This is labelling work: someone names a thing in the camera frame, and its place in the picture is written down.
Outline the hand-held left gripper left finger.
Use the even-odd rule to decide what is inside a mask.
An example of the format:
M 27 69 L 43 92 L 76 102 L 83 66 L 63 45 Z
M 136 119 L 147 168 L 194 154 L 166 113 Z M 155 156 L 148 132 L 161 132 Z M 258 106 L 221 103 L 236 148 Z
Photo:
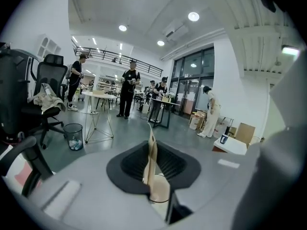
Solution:
M 126 193 L 109 179 L 107 164 L 121 152 L 84 155 L 16 200 L 41 230 L 163 230 L 147 195 Z

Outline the small white sink top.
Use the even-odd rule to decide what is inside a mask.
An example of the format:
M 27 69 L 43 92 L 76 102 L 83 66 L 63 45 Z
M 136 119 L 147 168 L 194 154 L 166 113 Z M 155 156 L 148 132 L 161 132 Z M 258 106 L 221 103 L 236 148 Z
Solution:
M 212 151 L 224 152 L 235 155 L 245 155 L 247 152 L 247 146 L 245 143 L 229 137 L 225 144 L 220 143 L 220 138 L 218 138 L 214 144 Z

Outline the brown cardboard box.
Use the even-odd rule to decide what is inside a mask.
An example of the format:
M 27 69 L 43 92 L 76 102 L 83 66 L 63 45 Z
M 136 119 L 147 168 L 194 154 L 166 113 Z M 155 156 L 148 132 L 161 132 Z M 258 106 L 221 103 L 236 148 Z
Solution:
M 235 139 L 245 143 L 248 148 L 254 136 L 254 131 L 255 127 L 247 125 L 245 123 L 240 123 L 236 131 Z

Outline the black mesh trash bin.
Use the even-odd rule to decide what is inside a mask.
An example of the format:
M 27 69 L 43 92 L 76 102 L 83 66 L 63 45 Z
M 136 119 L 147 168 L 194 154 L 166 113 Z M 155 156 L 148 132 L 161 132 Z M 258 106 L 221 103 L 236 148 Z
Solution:
M 79 151 L 83 149 L 83 126 L 81 124 L 67 124 L 63 127 L 63 130 L 70 150 Z

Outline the open cardboard box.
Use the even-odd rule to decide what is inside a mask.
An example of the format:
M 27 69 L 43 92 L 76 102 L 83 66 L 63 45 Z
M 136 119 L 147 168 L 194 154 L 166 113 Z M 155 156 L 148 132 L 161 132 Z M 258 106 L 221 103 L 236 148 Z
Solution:
M 206 122 L 207 112 L 192 112 L 189 119 L 189 128 L 192 130 L 201 130 Z

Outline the black framed table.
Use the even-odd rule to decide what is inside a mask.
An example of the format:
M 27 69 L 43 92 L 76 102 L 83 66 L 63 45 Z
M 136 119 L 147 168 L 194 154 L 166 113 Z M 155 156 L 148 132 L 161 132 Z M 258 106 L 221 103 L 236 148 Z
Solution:
M 152 124 L 152 128 L 163 127 L 165 129 L 169 129 L 173 106 L 179 106 L 179 104 L 151 98 L 151 107 L 150 114 L 148 117 L 148 123 Z M 168 115 L 167 122 L 164 125 L 163 117 L 166 111 L 168 111 Z

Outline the round white table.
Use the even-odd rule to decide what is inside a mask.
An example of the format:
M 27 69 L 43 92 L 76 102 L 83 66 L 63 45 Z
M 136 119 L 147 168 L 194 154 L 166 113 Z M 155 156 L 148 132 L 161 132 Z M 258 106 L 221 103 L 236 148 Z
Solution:
M 112 140 L 114 138 L 114 132 L 111 126 L 109 110 L 111 101 L 116 97 L 97 90 L 84 92 L 84 95 L 88 97 L 83 128 L 85 144 Z M 99 122 L 102 121 L 100 118 L 102 113 L 106 113 L 106 130 L 98 127 Z

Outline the glass entrance doors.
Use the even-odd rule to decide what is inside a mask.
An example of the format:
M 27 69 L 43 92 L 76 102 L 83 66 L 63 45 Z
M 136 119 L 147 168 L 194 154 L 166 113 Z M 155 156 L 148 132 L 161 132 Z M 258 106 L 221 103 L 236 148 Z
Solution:
M 203 88 L 213 86 L 214 60 L 213 47 L 175 60 L 170 82 L 175 114 L 188 118 L 194 111 L 207 110 L 208 97 Z

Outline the beige cloth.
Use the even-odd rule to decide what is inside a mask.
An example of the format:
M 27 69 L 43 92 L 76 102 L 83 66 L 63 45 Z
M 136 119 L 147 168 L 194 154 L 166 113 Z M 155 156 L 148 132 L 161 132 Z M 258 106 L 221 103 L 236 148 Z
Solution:
M 61 98 L 59 98 L 47 83 L 41 83 L 38 94 L 28 99 L 35 105 L 41 106 L 42 112 L 46 112 L 51 108 L 58 108 L 60 111 L 65 112 L 66 107 Z

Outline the black office chair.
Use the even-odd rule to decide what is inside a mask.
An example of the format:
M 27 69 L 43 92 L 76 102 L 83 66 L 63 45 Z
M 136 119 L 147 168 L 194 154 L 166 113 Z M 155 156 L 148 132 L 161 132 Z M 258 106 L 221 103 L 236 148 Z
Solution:
M 38 64 L 36 77 L 33 77 L 35 80 L 34 95 L 38 94 L 41 83 L 47 83 L 50 85 L 53 92 L 63 100 L 61 96 L 61 87 L 64 86 L 62 82 L 67 70 L 68 67 L 64 65 L 63 56 L 48 54 L 44 60 Z M 41 137 L 39 144 L 42 149 L 46 149 L 47 146 L 44 143 L 44 139 L 48 131 L 52 130 L 64 135 L 63 129 L 56 127 L 58 125 L 64 127 L 62 121 L 56 120 L 51 123 L 48 121 L 50 118 L 55 119 L 61 111 L 58 108 L 51 108 L 43 113 L 41 106 L 29 102 L 28 99 L 27 104 L 21 109 L 23 117 L 27 121 L 32 122 L 32 124 L 29 125 L 29 130 L 26 131 L 26 134 L 34 135 L 36 132 L 40 131 Z

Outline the large black machine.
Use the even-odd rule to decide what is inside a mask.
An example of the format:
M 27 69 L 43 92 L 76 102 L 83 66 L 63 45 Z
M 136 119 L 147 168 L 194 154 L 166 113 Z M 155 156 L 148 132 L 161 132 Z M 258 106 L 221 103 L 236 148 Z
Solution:
M 28 87 L 35 83 L 33 63 L 39 59 L 21 49 L 0 49 L 0 141 L 19 142 L 22 132 L 21 109 L 27 104 Z

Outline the black balcony railing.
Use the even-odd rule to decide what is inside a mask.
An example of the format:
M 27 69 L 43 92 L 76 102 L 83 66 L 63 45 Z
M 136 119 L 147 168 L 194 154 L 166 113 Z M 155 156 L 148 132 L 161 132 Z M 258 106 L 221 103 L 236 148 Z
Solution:
M 98 60 L 103 62 L 110 62 L 117 65 L 121 65 L 123 67 L 129 67 L 130 63 L 134 61 L 137 65 L 137 69 L 141 72 L 148 73 L 149 75 L 155 77 L 161 77 L 163 70 L 148 64 L 146 62 L 134 59 L 132 57 L 128 57 L 122 55 L 120 53 L 115 53 L 107 50 L 89 48 L 89 47 L 80 47 L 75 44 L 72 45 L 75 56 L 79 56 L 80 54 L 85 54 L 87 58 L 90 60 Z

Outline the white shelf cabinet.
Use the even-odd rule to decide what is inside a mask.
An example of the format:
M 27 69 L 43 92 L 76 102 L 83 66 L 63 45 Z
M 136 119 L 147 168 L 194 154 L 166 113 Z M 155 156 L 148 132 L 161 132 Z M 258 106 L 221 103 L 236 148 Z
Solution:
M 48 54 L 59 55 L 61 47 L 54 42 L 46 34 L 40 34 L 38 36 L 36 44 L 36 55 L 40 60 L 43 60 Z

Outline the rectangular ceiling lamp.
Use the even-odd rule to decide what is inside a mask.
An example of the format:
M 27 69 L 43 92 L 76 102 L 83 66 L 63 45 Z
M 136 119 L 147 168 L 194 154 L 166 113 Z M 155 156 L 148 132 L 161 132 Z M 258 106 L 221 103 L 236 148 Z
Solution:
M 282 53 L 291 56 L 298 56 L 300 50 L 294 46 L 282 45 Z

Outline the ceiling air conditioner unit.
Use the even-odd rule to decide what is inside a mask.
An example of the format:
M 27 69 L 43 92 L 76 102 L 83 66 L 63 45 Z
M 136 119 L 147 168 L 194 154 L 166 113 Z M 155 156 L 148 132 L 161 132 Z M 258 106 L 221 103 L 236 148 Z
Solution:
M 176 42 L 188 32 L 188 27 L 186 27 L 183 23 L 173 21 L 163 30 L 163 35 L 167 41 Z

